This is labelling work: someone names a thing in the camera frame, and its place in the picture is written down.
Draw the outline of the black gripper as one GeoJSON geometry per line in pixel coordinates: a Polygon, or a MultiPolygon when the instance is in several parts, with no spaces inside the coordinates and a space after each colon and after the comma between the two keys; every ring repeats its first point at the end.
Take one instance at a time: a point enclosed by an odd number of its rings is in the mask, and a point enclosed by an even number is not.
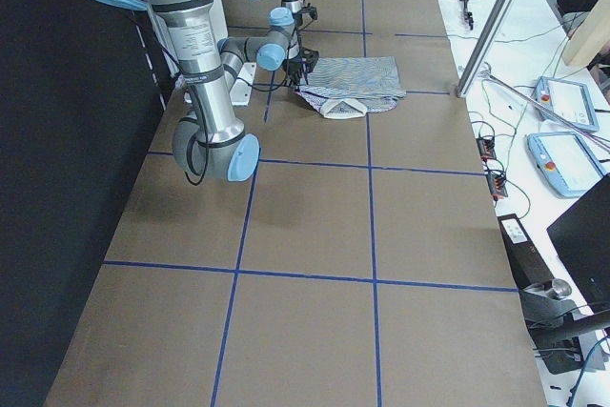
{"type": "Polygon", "coordinates": [[[301,56],[285,60],[285,73],[289,80],[290,88],[299,88],[305,83],[305,61],[301,56]]]}

